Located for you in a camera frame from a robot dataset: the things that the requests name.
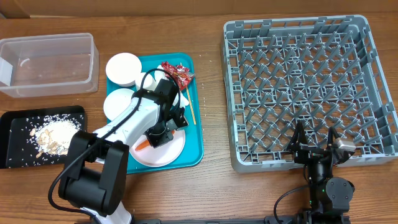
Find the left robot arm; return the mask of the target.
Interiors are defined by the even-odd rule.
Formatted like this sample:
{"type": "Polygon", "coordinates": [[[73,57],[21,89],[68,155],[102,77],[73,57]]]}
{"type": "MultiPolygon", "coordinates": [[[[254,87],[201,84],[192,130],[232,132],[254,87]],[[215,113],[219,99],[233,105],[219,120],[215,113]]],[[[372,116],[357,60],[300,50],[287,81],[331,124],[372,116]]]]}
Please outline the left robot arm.
{"type": "Polygon", "coordinates": [[[173,80],[162,79],[155,90],[135,92],[130,105],[106,126],[74,134],[64,170],[55,180],[58,196],[74,206],[73,212],[87,214],[95,223],[134,223],[121,202],[129,150],[142,136],[153,148],[163,146],[188,125],[185,110],[173,104],[179,94],[173,80]]]}

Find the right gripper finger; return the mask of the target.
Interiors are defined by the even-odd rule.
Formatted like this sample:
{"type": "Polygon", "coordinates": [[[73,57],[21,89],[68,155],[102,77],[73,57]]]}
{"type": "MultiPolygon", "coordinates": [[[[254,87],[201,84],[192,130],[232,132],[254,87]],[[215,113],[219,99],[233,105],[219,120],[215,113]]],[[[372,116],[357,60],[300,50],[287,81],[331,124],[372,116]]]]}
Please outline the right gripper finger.
{"type": "Polygon", "coordinates": [[[334,127],[328,128],[328,137],[327,137],[327,149],[331,149],[333,147],[339,147],[340,145],[340,135],[334,127]]]}
{"type": "Polygon", "coordinates": [[[305,135],[304,126],[301,121],[297,122],[293,136],[287,146],[287,151],[297,152],[308,149],[308,141],[305,135]]]}

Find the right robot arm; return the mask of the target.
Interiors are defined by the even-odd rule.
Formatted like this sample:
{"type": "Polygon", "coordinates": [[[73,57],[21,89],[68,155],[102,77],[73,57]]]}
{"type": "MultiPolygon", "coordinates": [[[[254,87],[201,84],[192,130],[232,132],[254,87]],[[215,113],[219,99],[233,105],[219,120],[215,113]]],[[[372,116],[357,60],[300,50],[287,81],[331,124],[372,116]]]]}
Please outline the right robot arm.
{"type": "Polygon", "coordinates": [[[325,148],[310,146],[299,121],[287,150],[294,162],[303,165],[304,188],[310,191],[310,208],[304,208],[292,223],[349,223],[349,211],[355,187],[352,182],[333,175],[333,167],[346,162],[355,153],[352,140],[341,137],[335,128],[328,129],[325,148]]]}

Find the white bowl with food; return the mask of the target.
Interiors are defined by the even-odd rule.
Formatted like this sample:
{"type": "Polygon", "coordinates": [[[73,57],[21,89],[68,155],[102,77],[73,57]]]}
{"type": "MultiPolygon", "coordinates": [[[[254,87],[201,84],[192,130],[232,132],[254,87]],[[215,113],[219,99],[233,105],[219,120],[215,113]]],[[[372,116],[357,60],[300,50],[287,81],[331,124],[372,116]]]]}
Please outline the white bowl with food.
{"type": "Polygon", "coordinates": [[[103,103],[103,111],[108,120],[114,120],[131,103],[134,91],[128,88],[120,88],[112,91],[103,103]]]}

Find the orange carrot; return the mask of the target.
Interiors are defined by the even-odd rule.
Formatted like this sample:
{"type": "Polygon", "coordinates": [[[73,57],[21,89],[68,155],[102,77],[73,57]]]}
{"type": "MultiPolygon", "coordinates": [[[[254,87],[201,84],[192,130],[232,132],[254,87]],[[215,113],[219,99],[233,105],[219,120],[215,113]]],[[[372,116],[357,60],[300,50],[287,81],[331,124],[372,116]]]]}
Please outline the orange carrot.
{"type": "MultiPolygon", "coordinates": [[[[162,146],[159,146],[157,148],[160,149],[160,148],[170,147],[173,143],[174,143],[174,140],[171,140],[170,142],[168,142],[162,146]]],[[[146,148],[154,149],[154,147],[150,145],[148,140],[142,141],[137,146],[132,147],[131,150],[138,152],[138,151],[142,151],[143,149],[146,149],[146,148]]]]}

